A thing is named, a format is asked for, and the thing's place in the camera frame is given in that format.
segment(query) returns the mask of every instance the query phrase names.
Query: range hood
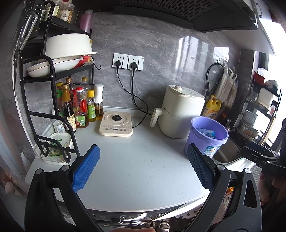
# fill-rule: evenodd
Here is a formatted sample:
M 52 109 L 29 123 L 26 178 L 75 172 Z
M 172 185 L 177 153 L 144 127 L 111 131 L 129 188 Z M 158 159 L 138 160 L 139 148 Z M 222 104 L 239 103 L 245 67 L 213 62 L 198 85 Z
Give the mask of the range hood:
M 145 16 L 201 32 L 257 30 L 257 19 L 244 0 L 119 0 L 115 14 Z

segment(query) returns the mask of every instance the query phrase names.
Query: yellow bottle cap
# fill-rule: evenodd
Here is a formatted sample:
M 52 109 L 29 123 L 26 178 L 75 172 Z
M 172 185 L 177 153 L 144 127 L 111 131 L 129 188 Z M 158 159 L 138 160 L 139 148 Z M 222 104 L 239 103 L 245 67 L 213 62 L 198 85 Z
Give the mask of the yellow bottle cap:
M 88 97 L 94 97 L 94 90 L 92 89 L 88 90 Z

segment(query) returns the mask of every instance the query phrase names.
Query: plastic bag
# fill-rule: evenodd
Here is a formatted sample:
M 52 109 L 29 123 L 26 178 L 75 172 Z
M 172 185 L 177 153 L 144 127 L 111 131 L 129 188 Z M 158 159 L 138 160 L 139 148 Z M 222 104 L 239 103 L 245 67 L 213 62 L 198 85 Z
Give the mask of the plastic bag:
M 237 82 L 237 80 L 235 80 L 234 84 L 231 87 L 229 95 L 227 97 L 227 100 L 223 104 L 224 106 L 226 106 L 226 107 L 228 107 L 230 109 L 231 109 L 231 107 L 232 107 L 232 105 L 234 103 L 235 97 L 236 97 L 237 86 L 238 86 L 238 82 Z
M 220 100 L 222 103 L 226 101 L 234 80 L 227 73 L 227 64 L 225 64 L 225 72 L 223 77 L 219 82 L 219 85 L 214 93 L 216 99 Z

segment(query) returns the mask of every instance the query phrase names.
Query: purple bucket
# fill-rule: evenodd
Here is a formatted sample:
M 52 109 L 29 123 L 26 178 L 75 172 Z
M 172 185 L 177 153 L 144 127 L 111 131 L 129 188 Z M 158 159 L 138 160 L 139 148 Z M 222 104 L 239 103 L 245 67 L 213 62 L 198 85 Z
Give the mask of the purple bucket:
M 197 129 L 203 128 L 212 130 L 215 133 L 215 139 L 207 137 Z M 219 147 L 227 142 L 229 134 L 223 125 L 207 117 L 194 117 L 190 124 L 190 133 L 185 146 L 185 152 L 191 143 L 194 143 L 203 155 L 213 157 Z

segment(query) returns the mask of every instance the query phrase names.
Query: pink bottle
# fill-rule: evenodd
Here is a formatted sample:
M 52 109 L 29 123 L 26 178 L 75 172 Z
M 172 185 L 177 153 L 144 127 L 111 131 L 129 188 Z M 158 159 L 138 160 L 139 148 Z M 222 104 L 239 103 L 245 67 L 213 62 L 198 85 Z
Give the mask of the pink bottle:
M 92 10 L 86 10 L 80 21 L 80 29 L 89 33 L 91 28 Z

